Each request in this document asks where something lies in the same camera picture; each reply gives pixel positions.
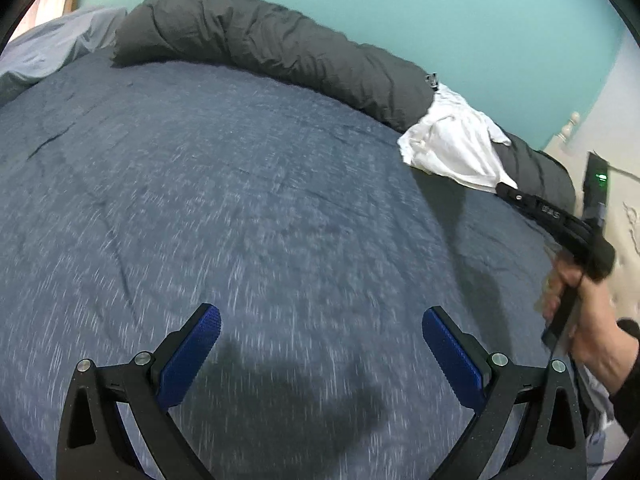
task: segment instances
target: blue comforter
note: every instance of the blue comforter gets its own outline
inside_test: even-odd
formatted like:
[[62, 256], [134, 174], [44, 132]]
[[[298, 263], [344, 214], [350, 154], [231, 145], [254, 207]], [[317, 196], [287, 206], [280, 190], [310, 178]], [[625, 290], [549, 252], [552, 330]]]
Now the blue comforter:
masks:
[[546, 363], [545, 235], [501, 200], [311, 90], [109, 54], [0, 108], [0, 413], [44, 479], [76, 362], [126, 362], [203, 301], [222, 336], [173, 416], [221, 480], [428, 478], [472, 415], [429, 306]]

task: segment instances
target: black sleeve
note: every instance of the black sleeve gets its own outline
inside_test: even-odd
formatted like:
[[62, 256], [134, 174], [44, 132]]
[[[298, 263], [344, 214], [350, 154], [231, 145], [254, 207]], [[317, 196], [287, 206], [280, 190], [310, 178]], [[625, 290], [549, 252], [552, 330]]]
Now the black sleeve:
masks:
[[[618, 325], [628, 334], [640, 339], [640, 329], [635, 321], [621, 319]], [[640, 352], [629, 377], [618, 392], [610, 397], [610, 400], [613, 403], [616, 420], [625, 433], [631, 436], [640, 425]]]

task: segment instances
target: teal wall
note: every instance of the teal wall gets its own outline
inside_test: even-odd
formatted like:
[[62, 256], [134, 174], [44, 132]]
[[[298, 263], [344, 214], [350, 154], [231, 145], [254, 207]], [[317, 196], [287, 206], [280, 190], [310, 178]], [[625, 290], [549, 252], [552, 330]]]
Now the teal wall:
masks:
[[[142, 0], [81, 0], [134, 7]], [[541, 148], [596, 101], [622, 40], [607, 0], [269, 0], [412, 60]]]

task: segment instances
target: metal screw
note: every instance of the metal screw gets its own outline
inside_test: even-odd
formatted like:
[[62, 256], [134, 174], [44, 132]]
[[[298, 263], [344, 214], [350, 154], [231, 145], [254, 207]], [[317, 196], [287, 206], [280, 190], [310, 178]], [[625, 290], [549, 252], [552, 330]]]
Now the metal screw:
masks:
[[140, 352], [133, 358], [133, 362], [138, 366], [144, 366], [151, 361], [151, 354], [149, 352]]
[[494, 354], [491, 356], [491, 361], [494, 362], [495, 365], [498, 366], [505, 366], [509, 360], [507, 359], [507, 356], [504, 354]]
[[566, 370], [566, 365], [562, 361], [555, 360], [551, 363], [551, 366], [560, 374]]
[[78, 363], [78, 366], [76, 367], [76, 369], [79, 372], [85, 372], [87, 371], [89, 368], [91, 368], [91, 361], [89, 361], [89, 359], [82, 359], [82, 361], [80, 361]]

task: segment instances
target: wrinkled fabric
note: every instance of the wrinkled fabric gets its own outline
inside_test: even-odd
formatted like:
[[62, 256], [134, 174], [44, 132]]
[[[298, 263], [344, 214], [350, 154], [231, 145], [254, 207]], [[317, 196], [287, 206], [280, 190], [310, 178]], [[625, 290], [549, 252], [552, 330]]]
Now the wrinkled fabric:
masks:
[[107, 46], [125, 7], [83, 7], [33, 27], [0, 54], [0, 106], [73, 60]]
[[427, 114], [398, 139], [405, 164], [495, 193], [499, 182], [518, 188], [504, 171], [493, 143], [511, 141], [485, 114], [440, 84]]
[[0, 413], [44, 480], [76, 363], [153, 350], [203, 301], [222, 334], [172, 414], [224, 480], [429, 478], [472, 416], [422, 339], [430, 306], [546, 365], [548, 237], [517, 211], [311, 90], [109, 55], [0, 109]]
[[320, 91], [398, 132], [433, 99], [416, 64], [263, 0], [145, 0], [118, 30], [113, 59], [232, 64]]

